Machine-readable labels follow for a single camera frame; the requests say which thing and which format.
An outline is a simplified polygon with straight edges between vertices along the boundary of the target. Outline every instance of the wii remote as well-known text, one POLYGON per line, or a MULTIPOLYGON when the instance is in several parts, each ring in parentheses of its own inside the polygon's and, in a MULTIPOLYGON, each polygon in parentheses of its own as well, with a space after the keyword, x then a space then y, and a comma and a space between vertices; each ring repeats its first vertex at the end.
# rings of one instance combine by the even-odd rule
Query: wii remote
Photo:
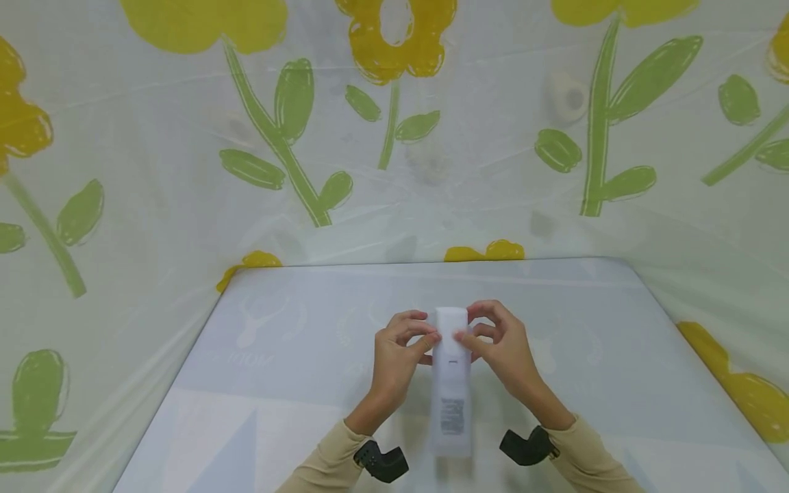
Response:
POLYGON ((441 333, 433 348, 430 408, 432 451, 438 457, 471 457, 471 353, 455 341, 469 330, 465 308, 436 308, 428 323, 441 333))

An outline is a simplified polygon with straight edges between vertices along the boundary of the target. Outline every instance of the hand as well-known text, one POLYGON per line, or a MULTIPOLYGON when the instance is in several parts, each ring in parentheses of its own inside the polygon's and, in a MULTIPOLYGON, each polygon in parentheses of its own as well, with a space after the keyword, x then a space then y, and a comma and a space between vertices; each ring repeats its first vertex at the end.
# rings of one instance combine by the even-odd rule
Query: hand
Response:
POLYGON ((406 400, 417 364, 431 364, 425 355, 441 340, 436 328, 418 310, 398 313, 376 334, 375 362, 370 391, 346 418, 346 426, 360 435, 372 435, 406 400), (411 338, 422 337, 412 345, 411 338))
POLYGON ((456 341, 471 351, 471 359, 485 360, 507 392, 529 408, 546 428, 566 430, 572 426, 575 417, 537 371, 523 322, 500 301, 477 301, 467 309, 469 323, 487 317, 495 324, 491 327, 478 323, 471 334, 459 331, 454 335, 456 341), (482 341, 481 335, 493 339, 493 343, 482 341))

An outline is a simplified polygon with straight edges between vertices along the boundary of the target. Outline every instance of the white table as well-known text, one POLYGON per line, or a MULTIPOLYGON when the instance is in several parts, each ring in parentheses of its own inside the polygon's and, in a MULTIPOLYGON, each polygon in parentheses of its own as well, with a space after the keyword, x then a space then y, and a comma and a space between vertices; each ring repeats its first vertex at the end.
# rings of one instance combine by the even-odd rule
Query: white table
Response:
MULTIPOLYGON (((613 259, 243 271, 220 299, 116 493, 275 490, 368 388, 372 338, 408 308, 497 298, 521 317, 557 394, 647 491, 789 491, 789 476, 637 275, 613 259)), ((472 368, 474 458, 426 447, 431 378, 376 434, 410 472, 355 491, 569 491, 544 461, 498 450, 536 424, 472 368)))

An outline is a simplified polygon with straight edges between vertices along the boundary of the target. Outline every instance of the finger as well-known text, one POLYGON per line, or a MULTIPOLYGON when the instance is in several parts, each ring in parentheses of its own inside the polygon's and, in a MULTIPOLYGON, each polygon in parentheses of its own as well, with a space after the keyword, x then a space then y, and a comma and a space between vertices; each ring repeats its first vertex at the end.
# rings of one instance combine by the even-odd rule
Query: finger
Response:
POLYGON ((421 320, 404 319, 394 325, 390 325, 384 331, 389 338, 397 340, 408 331, 412 331, 414 334, 427 334, 435 332, 436 328, 421 320))
POLYGON ((427 323, 420 323, 418 326, 410 327, 405 332, 402 332, 401 334, 397 334, 394 337, 394 340, 399 345, 406 345, 408 344, 408 341, 410 341, 412 338, 418 335, 430 334, 431 332, 436 332, 436 329, 434 327, 431 327, 427 323))
POLYGON ((483 335, 486 338, 493 339, 493 342, 497 342, 496 338, 499 336, 500 332, 501 330, 496 327, 487 325, 486 323, 478 323, 477 325, 474 326, 471 333, 477 337, 483 335))
POLYGON ((488 354, 492 344, 488 344, 487 342, 483 342, 482 339, 477 338, 474 334, 470 334, 466 331, 457 331, 454 333, 454 340, 460 342, 460 344, 471 351, 472 357, 473 354, 476 353, 481 358, 485 358, 485 355, 488 354))
POLYGON ((395 325, 397 322, 402 320, 424 320, 427 318, 428 314, 422 312, 421 310, 406 310, 405 312, 395 313, 392 319, 389 321, 389 325, 395 325))
POLYGON ((501 301, 498 300, 475 301, 467 310, 469 311, 469 318, 471 320, 487 317, 497 326, 502 322, 517 320, 515 315, 507 310, 507 308, 501 304, 501 301))
POLYGON ((424 354, 430 349, 433 349, 433 346, 438 344, 440 340, 441 334, 438 332, 431 332, 430 334, 420 337, 418 341, 408 346, 406 350, 410 351, 415 357, 417 357, 417 361, 419 361, 422 359, 422 356, 424 356, 424 354))

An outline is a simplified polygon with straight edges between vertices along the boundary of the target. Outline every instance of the yellow flower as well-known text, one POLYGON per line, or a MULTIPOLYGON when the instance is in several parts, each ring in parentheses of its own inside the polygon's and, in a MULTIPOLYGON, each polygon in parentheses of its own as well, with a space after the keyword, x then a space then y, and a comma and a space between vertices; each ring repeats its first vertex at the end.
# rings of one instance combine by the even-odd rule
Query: yellow flower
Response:
POLYGON ((444 262, 472 262, 474 260, 523 260, 526 254, 523 247, 507 240, 493 241, 484 255, 470 247, 452 247, 444 255, 444 262))
POLYGON ((772 38, 767 65, 776 80, 789 84, 789 13, 783 18, 778 32, 772 38))
POLYGON ((619 12, 628 28, 659 24, 687 14, 699 0, 551 0, 559 22, 589 26, 619 12))
POLYGON ((444 49, 441 34, 452 24, 457 0, 407 0, 412 22, 408 37, 392 46, 381 34, 380 11, 383 0, 335 0, 337 7, 352 17, 348 38, 359 71, 374 84, 385 85, 402 73, 433 77, 441 69, 444 49))
POLYGON ((759 436, 766 442, 789 442, 789 396, 759 375, 731 373, 729 354, 701 324, 680 322, 677 328, 759 436))
POLYGON ((285 37, 284 0, 121 0, 132 29, 160 50, 199 53, 224 34, 239 53, 273 47, 285 37))
POLYGON ((234 265, 225 271, 225 275, 222 277, 222 280, 216 285, 216 290, 220 293, 224 293, 225 289, 227 289, 227 285, 230 284, 230 279, 233 277, 236 271, 238 269, 250 267, 282 267, 282 262, 280 262, 279 259, 274 256, 274 254, 268 252, 261 252, 260 250, 250 252, 247 254, 247 256, 241 259, 240 264, 234 265))
POLYGON ((8 155, 29 158, 52 144, 49 116, 19 93, 24 77, 22 59, 0 36, 0 176, 8 172, 8 155))

